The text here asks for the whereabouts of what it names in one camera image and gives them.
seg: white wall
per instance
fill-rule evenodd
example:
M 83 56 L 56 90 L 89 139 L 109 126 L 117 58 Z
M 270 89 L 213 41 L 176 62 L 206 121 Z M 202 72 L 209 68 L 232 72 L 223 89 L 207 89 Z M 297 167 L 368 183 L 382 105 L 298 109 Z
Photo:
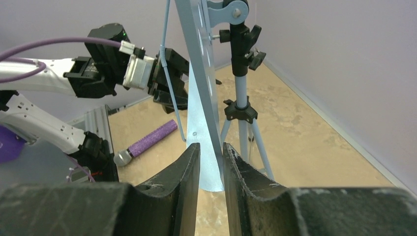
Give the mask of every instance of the white wall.
M 23 43 L 45 38 L 64 36 L 87 36 L 93 28 L 107 23 L 124 25 L 130 40 L 144 46 L 147 54 L 155 56 L 161 42 L 165 0 L 2 0 L 0 1 L 0 51 Z M 254 14 L 248 23 L 253 24 Z M 188 53 L 179 23 L 175 1 L 171 1 L 168 24 L 167 47 L 188 58 Z M 216 66 L 230 60 L 229 44 L 218 40 L 214 43 Z M 39 59 L 72 58 L 88 56 L 85 46 L 61 44 L 34 49 L 21 54 L 22 57 Z M 134 102 L 146 95 L 131 89 L 117 89 L 118 96 L 102 99 L 77 99 L 54 93 L 23 92 L 36 105 L 56 117 L 69 120 L 84 112 L 108 104 L 111 108 Z
M 417 1 L 257 1 L 260 50 L 417 193 Z

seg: black knob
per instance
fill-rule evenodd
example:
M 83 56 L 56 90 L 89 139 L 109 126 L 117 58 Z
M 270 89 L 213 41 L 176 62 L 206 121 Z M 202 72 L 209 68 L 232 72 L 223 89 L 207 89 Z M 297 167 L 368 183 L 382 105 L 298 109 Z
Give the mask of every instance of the black knob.
M 245 35 L 245 52 L 250 51 L 250 49 L 258 41 L 259 35 L 261 34 L 262 27 L 255 25 L 250 33 Z
M 249 69 L 256 70 L 262 64 L 266 56 L 266 53 L 258 52 L 258 54 L 252 58 L 252 61 L 249 64 Z
M 219 31 L 220 43 L 230 42 L 230 30 L 222 29 Z

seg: marble-pattern floor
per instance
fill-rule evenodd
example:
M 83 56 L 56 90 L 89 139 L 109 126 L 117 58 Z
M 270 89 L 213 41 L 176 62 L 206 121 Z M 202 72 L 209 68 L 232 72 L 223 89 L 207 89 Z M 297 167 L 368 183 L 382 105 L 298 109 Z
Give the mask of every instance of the marble-pattern floor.
M 217 86 L 223 125 L 225 105 L 221 101 L 235 100 L 235 83 L 230 66 L 218 70 L 216 76 L 223 82 Z M 249 71 L 247 78 L 247 93 L 259 113 L 259 129 L 275 181 L 287 187 L 392 186 L 266 66 Z M 185 129 L 187 111 L 180 113 Z M 127 148 L 171 119 L 176 120 L 175 114 L 165 114 L 152 100 L 110 116 L 115 151 Z M 237 121 L 232 122 L 226 141 L 239 150 Z M 251 161 L 260 168 L 256 144 L 252 146 Z M 140 158 L 119 168 L 120 180 L 137 185 L 167 167 L 184 150 L 185 143 L 177 130 Z M 229 235 L 224 192 L 199 190 L 195 235 Z

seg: hole in metal panel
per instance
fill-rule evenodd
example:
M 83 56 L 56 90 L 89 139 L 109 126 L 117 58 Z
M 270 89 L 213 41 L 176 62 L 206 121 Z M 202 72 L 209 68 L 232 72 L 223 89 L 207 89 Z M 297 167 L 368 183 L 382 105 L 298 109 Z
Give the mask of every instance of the hole in metal panel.
M 213 96 L 213 90 L 211 89 L 210 75 L 207 76 L 208 79 L 208 89 L 210 90 L 210 96 Z
M 198 3 L 198 15 L 200 16 L 201 28 L 203 27 L 203 16 L 201 15 L 201 4 Z
M 207 60 L 208 60 L 208 66 L 211 66 L 210 57 L 209 57 L 209 50 L 207 50 Z
M 201 48 L 201 53 L 204 55 L 203 41 L 201 40 L 201 33 L 200 33 L 200 30 L 198 30 L 198 38 L 200 39 L 200 48 Z

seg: purple foam handle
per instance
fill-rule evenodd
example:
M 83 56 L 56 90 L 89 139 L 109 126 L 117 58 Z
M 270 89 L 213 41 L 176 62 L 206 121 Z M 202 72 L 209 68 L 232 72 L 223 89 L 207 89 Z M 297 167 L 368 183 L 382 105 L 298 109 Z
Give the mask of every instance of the purple foam handle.
M 152 133 L 146 135 L 141 140 L 132 144 L 128 150 L 132 154 L 132 157 L 137 157 L 144 151 L 148 150 L 151 146 L 161 141 L 167 135 L 172 133 L 178 128 L 177 123 L 172 119 L 165 123 L 163 126 L 157 128 Z

